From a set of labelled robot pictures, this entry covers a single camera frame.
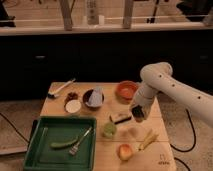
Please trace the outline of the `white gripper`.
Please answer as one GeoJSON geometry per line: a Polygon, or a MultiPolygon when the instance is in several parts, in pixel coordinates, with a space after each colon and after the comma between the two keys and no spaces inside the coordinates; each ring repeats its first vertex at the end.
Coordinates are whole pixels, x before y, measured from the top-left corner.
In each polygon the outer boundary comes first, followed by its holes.
{"type": "Polygon", "coordinates": [[[140,94],[135,94],[130,104],[130,112],[135,106],[141,106],[145,117],[144,120],[146,120],[151,112],[151,106],[153,102],[153,98],[146,98],[140,94]]]}

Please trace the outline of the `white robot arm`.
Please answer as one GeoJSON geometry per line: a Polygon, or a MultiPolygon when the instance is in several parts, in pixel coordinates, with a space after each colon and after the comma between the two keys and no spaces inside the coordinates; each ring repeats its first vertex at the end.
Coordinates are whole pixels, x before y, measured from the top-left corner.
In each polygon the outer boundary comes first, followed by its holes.
{"type": "Polygon", "coordinates": [[[130,104],[135,120],[142,122],[147,119],[154,99],[161,91],[213,128],[213,95],[175,80],[172,73],[172,66],[168,62],[149,64],[141,69],[142,82],[130,104]]]}

